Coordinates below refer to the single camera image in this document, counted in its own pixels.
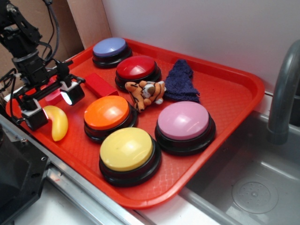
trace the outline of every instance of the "knit cloth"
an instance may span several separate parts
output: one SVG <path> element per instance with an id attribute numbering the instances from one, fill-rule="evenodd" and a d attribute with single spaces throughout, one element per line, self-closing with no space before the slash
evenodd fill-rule
<path id="1" fill-rule="evenodd" d="M 192 84 L 193 70 L 185 60 L 177 60 L 165 80 L 165 98 L 200 103 L 199 91 Z"/>

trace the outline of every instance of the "metal frame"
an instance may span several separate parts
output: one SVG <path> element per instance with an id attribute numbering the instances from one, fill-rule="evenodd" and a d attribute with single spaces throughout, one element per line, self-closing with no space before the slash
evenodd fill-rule
<path id="1" fill-rule="evenodd" d="M 30 141 L 49 157 L 50 166 L 46 178 L 95 224 L 151 224 L 136 212 L 117 204 L 2 115 L 0 123 L 15 139 Z"/>

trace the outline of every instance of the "white wall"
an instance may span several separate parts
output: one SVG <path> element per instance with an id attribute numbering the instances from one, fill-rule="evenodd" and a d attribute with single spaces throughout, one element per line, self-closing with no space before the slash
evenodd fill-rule
<path id="1" fill-rule="evenodd" d="M 248 71 L 269 91 L 300 38 L 300 0 L 102 1 L 113 37 Z"/>

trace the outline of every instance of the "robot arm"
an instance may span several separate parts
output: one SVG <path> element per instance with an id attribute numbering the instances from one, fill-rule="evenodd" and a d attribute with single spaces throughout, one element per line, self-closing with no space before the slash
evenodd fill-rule
<path id="1" fill-rule="evenodd" d="M 43 0 L 46 5 L 51 4 L 48 0 Z M 72 99 L 70 105 L 76 104 L 84 97 L 84 92 L 80 83 L 84 79 L 69 73 L 68 65 L 72 62 L 59 62 L 57 67 L 48 71 L 45 67 L 47 63 L 39 57 L 37 46 L 40 44 L 41 34 L 38 28 L 32 26 L 20 13 L 19 9 L 8 0 L 0 0 L 0 43 L 13 55 L 13 64 L 20 75 L 24 86 L 18 92 L 11 94 L 11 99 L 15 98 L 21 108 L 23 118 L 11 116 L 14 122 L 20 124 L 26 121 L 27 125 L 35 130 L 48 122 L 38 101 L 60 88 L 61 93 Z M 56 75 L 56 81 L 46 88 L 50 78 Z"/>

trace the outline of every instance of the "yellow banana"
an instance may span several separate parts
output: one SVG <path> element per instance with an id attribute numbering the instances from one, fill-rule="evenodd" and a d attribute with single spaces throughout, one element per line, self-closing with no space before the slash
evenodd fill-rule
<path id="1" fill-rule="evenodd" d="M 47 105 L 43 108 L 48 116 L 48 119 L 52 120 L 52 138 L 55 142 L 60 141 L 68 131 L 68 118 L 64 111 L 59 107 L 53 105 Z"/>

